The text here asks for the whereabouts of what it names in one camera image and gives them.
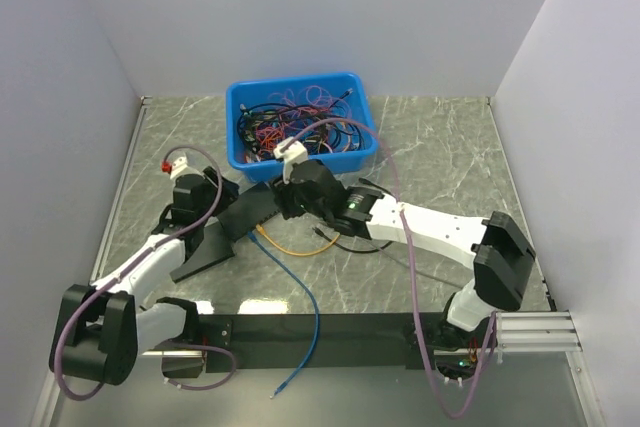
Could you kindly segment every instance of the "white connector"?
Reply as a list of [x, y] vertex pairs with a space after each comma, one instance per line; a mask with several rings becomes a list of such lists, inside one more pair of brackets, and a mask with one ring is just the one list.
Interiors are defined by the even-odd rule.
[[309, 160], [307, 149], [304, 147], [304, 145], [302, 145], [301, 142], [298, 142], [297, 140], [293, 144], [291, 144], [291, 147], [289, 147], [287, 150], [284, 150], [284, 147], [292, 140], [293, 137], [288, 137], [280, 142], [275, 149], [273, 149], [273, 156], [277, 160], [282, 160], [284, 162], [284, 167], [282, 169], [282, 180], [284, 180], [285, 184], [289, 183], [293, 168], [296, 165], [301, 164], [305, 160]]
[[202, 175], [198, 169], [189, 165], [189, 159], [187, 154], [182, 154], [171, 164], [171, 180], [175, 180], [178, 176], [184, 174], [198, 174]]

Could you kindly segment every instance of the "white enclosure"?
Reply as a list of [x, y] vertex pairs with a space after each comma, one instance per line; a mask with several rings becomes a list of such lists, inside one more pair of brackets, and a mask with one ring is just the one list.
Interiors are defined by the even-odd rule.
[[353, 70], [370, 94], [492, 95], [544, 0], [89, 0], [141, 94]]
[[640, 0], [547, 0], [495, 115], [540, 262], [612, 426], [638, 425]]
[[137, 116], [83, 0], [0, 0], [0, 424], [29, 422], [60, 293], [86, 282]]
[[0, 15], [2, 425], [32, 418], [60, 293], [89, 277], [138, 96], [335, 70], [370, 94], [495, 97], [607, 421], [640, 424], [640, 0], [0, 0]]

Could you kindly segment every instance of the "tangled cables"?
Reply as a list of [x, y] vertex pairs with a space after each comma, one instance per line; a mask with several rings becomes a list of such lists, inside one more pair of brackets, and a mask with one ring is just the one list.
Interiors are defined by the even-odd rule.
[[[236, 123], [238, 136], [245, 147], [247, 162], [273, 159], [273, 149], [288, 137], [319, 120], [349, 119], [351, 109], [345, 100], [353, 89], [333, 97], [326, 89], [311, 86], [295, 95], [291, 89], [271, 94], [268, 101], [246, 107]], [[324, 124], [300, 138], [309, 154], [326, 154], [362, 150], [364, 138], [357, 125]]]

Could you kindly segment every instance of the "pink cable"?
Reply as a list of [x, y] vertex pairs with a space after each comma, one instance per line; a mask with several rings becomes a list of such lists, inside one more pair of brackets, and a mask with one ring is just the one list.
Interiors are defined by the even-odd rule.
[[[319, 127], [320, 125], [329, 124], [329, 123], [339, 123], [339, 122], [345, 122], [345, 123], [356, 125], [362, 130], [364, 130], [365, 132], [368, 132], [373, 138], [375, 138], [378, 141], [391, 167], [391, 172], [392, 172], [392, 177], [394, 182], [394, 193], [397, 201], [400, 198], [400, 192], [401, 192], [400, 177], [398, 176], [398, 169], [396, 168], [396, 164], [393, 161], [393, 156], [391, 155], [391, 151], [386, 146], [386, 144], [382, 142], [377, 132], [373, 131], [372, 129], [362, 124], [361, 122], [358, 122], [353, 119], [319, 120], [305, 127], [300, 132], [298, 132], [298, 134], [296, 134], [293, 137], [293, 139], [291, 139], [291, 142], [286, 144], [282, 150], [283, 151], [287, 150], [289, 147], [291, 147], [291, 144], [293, 144], [296, 140], [300, 139], [304, 134], [306, 134], [312, 129]], [[420, 321], [420, 306], [418, 305], [418, 283], [416, 281], [416, 256], [415, 256], [415, 248], [413, 246], [413, 236], [411, 233], [411, 229], [409, 228], [409, 224], [407, 223], [407, 219], [404, 215], [404, 211], [402, 209], [400, 210], [399, 215], [400, 215], [400, 220], [402, 221], [402, 228], [404, 229], [404, 233], [407, 239], [407, 247], [409, 249], [409, 271], [410, 271], [410, 277], [411, 277], [411, 301], [413, 306], [413, 322], [416, 328], [416, 336], [418, 340], [418, 347], [420, 349], [420, 356], [422, 357], [422, 364], [424, 366], [427, 380], [429, 381], [429, 385], [431, 386], [431, 390], [433, 391], [434, 397], [436, 398], [436, 401], [438, 402], [438, 405], [440, 405], [440, 408], [442, 409], [444, 414], [450, 419], [459, 419], [460, 417], [465, 415], [467, 410], [469, 409], [469, 406], [471, 405], [471, 401], [473, 400], [473, 397], [476, 391], [476, 387], [478, 385], [478, 380], [480, 379], [480, 375], [484, 370], [482, 368], [482, 365], [484, 362], [484, 356], [487, 349], [487, 345], [489, 344], [489, 338], [491, 337], [493, 329], [495, 327], [496, 315], [495, 315], [495, 312], [493, 312], [489, 319], [489, 325], [487, 326], [487, 331], [485, 333], [484, 340], [482, 342], [482, 350], [480, 352], [480, 356], [478, 357], [478, 364], [476, 366], [475, 372], [471, 380], [471, 388], [469, 389], [467, 398], [465, 399], [465, 402], [462, 408], [458, 412], [451, 412], [445, 405], [444, 399], [442, 398], [442, 394], [440, 393], [440, 389], [436, 384], [435, 374], [431, 370], [429, 351], [427, 350], [427, 346], [424, 341], [424, 332], [422, 330], [422, 322]]]
[[[309, 92], [311, 92], [313, 89], [318, 89], [319, 94], [318, 97], [316, 98], [316, 100], [311, 100], [309, 98]], [[317, 105], [317, 102], [324, 96], [324, 92], [325, 90], [320, 87], [319, 85], [312, 85], [310, 87], [307, 87], [306, 89], [304, 89], [305, 92], [305, 99], [307, 101], [307, 104], [311, 104], [313, 106]]]
[[[195, 150], [196, 152], [201, 153], [202, 155], [204, 155], [206, 157], [206, 159], [211, 163], [211, 166], [215, 169], [216, 171], [216, 175], [217, 175], [217, 185], [222, 185], [222, 174], [220, 173], [220, 167], [218, 167], [218, 164], [216, 163], [216, 161], [213, 159], [213, 157], [211, 157], [207, 152], [205, 152], [203, 149], [193, 146], [193, 145], [178, 145], [176, 147], [173, 147], [171, 149], [169, 149], [169, 151], [166, 153], [166, 155], [164, 156], [163, 162], [167, 160], [167, 158], [169, 157], [169, 155], [171, 155], [173, 152], [175, 152], [176, 150], [184, 150], [184, 149], [189, 149], [189, 150]], [[133, 259], [133, 261], [123, 269], [123, 271], [120, 274], [120, 279], [124, 279], [125, 277], [127, 277], [127, 275], [129, 275], [138, 265], [140, 265], [140, 263], [142, 263], [142, 261], [154, 250], [156, 250], [158, 247], [166, 244], [167, 242], [170, 242], [174, 239], [177, 239], [178, 237], [186, 234], [187, 232], [190, 232], [191, 230], [195, 229], [196, 227], [200, 226], [201, 224], [203, 224], [204, 222], [207, 221], [207, 219], [209, 219], [209, 217], [211, 217], [211, 215], [213, 215], [213, 212], [215, 211], [216, 207], [218, 206], [218, 202], [220, 202], [220, 197], [222, 195], [222, 189], [217, 189], [216, 192], [216, 196], [213, 200], [213, 203], [211, 204], [211, 207], [209, 207], [209, 210], [207, 210], [207, 212], [198, 220], [196, 220], [194, 223], [178, 230], [177, 232], [174, 232], [173, 234], [159, 240], [158, 242], [156, 242], [156, 244], [153, 247], [148, 247], [147, 249], [143, 250], [138, 256], [136, 256], [135, 259]], [[69, 337], [69, 334], [71, 333], [71, 329], [73, 328], [73, 326], [76, 324], [76, 322], [78, 322], [78, 320], [80, 319], [80, 317], [82, 316], [82, 314], [87, 310], [87, 308], [93, 303], [95, 302], [95, 300], [100, 297], [103, 293], [107, 292], [109, 289], [111, 289], [112, 287], [114, 287], [116, 284], [118, 284], [121, 280], [118, 280], [117, 278], [113, 278], [111, 279], [109, 282], [107, 282], [105, 285], [103, 285], [100, 289], [96, 290], [93, 294], [91, 294], [87, 300], [85, 300], [84, 302], [82, 302], [82, 304], [80, 304], [80, 306], [76, 309], [76, 311], [71, 315], [71, 317], [69, 318], [69, 320], [67, 321], [67, 323], [65, 324], [64, 328], [62, 329], [62, 332], [60, 333], [60, 337], [58, 339], [58, 343], [56, 344], [56, 350], [55, 350], [55, 354], [54, 354], [54, 358], [53, 358], [53, 373], [55, 375], [56, 378], [56, 382], [58, 383], [58, 386], [60, 387], [60, 390], [62, 390], [62, 392], [71, 400], [77, 400], [77, 401], [81, 401], [81, 400], [88, 400], [91, 397], [93, 397], [94, 395], [96, 395], [100, 389], [102, 388], [102, 386], [104, 385], [104, 382], [99, 383], [98, 385], [96, 385], [96, 387], [86, 393], [86, 394], [76, 394], [75, 392], [73, 392], [71, 390], [71, 388], [69, 387], [69, 385], [66, 383], [64, 376], [62, 374], [62, 353], [64, 351], [64, 346], [67, 342], [67, 337]], [[196, 350], [196, 349], [200, 349], [202, 350], [203, 346], [189, 346], [190, 348]], [[231, 357], [233, 357], [233, 354], [229, 351], [226, 351], [225, 355], [229, 355]]]
[[172, 343], [171, 345], [174, 345], [175, 347], [178, 347], [179, 349], [193, 349], [193, 350], [208, 350], [209, 352], [216, 352], [219, 354], [223, 354], [226, 355], [227, 357], [229, 357], [231, 359], [231, 370], [229, 370], [229, 372], [227, 373], [227, 375], [222, 378], [221, 380], [213, 383], [213, 384], [209, 384], [209, 385], [187, 385], [187, 384], [183, 384], [181, 382], [178, 382], [177, 380], [173, 380], [173, 379], [167, 379], [167, 383], [176, 386], [179, 389], [182, 390], [192, 390], [192, 391], [203, 391], [203, 390], [211, 390], [211, 389], [215, 389], [216, 387], [220, 387], [222, 384], [226, 384], [231, 377], [233, 377], [233, 374], [235, 374], [236, 369], [238, 368], [238, 363], [236, 361], [236, 357], [235, 355], [233, 355], [231, 352], [229, 352], [226, 349], [222, 349], [220, 347], [214, 347], [213, 345], [198, 345], [197, 347], [194, 347], [193, 345], [190, 344], [178, 344], [178, 343]]

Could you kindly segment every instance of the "cable connector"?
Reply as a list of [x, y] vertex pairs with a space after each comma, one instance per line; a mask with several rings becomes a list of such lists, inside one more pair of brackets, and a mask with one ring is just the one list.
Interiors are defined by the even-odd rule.
[[289, 183], [289, 178], [291, 177], [293, 168], [296, 165], [309, 160], [309, 154], [305, 146], [298, 140], [291, 143], [292, 140], [293, 137], [288, 137], [273, 149], [273, 156], [275, 159], [284, 162], [282, 180], [285, 184]]
[[286, 387], [287, 385], [289, 385], [289, 382], [287, 382], [287, 381], [285, 380], [283, 383], [281, 383], [281, 384], [278, 386], [278, 388], [277, 388], [276, 390], [274, 390], [274, 391], [273, 391], [273, 394], [271, 394], [271, 395], [269, 396], [269, 398], [270, 398], [271, 400], [273, 400], [273, 399], [275, 398], [275, 396], [276, 396], [276, 395], [278, 395], [280, 392], [282, 392], [282, 391], [285, 389], [285, 387]]

